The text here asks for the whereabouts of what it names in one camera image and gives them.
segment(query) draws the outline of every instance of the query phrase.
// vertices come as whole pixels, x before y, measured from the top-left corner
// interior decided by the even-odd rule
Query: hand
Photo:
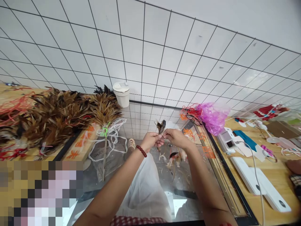
[[[162,138],[162,135],[159,135],[156,132],[148,132],[147,134],[145,134],[143,138],[141,147],[145,151],[145,153],[149,153],[151,147],[153,146],[160,147],[163,144],[164,144],[164,140]]]
[[[179,130],[166,129],[163,133],[163,138],[168,139],[173,145],[187,150],[193,143]]]

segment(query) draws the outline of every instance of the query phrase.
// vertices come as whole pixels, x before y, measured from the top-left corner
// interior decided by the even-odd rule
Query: white tiled wall
[[[126,81],[131,100],[235,116],[301,104],[299,53],[209,22],[137,0],[0,0],[0,80],[86,93]]]
[[[187,120],[180,119],[180,111],[172,108],[130,103],[123,108],[126,123],[120,128],[119,135],[127,138],[143,139],[147,132],[158,132],[155,122],[166,121],[166,128],[182,129]]]

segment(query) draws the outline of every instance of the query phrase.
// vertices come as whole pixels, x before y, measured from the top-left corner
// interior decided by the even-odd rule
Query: cup lid
[[[124,93],[129,90],[129,85],[126,82],[119,82],[113,85],[113,90],[116,92]]]

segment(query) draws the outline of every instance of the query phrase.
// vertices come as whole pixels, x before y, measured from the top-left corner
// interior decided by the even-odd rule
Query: foot
[[[129,144],[128,144],[128,150],[130,150],[131,152],[133,150],[135,150],[136,148],[136,144],[133,138],[129,139]]]

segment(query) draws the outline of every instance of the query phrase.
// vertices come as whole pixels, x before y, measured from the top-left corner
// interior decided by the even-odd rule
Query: plaid fabric
[[[290,176],[290,179],[295,185],[296,196],[301,201],[301,175],[293,174]]]
[[[153,223],[167,223],[162,218],[136,218],[136,217],[124,217],[115,216],[111,221],[111,226],[124,226],[124,225],[142,225]]]

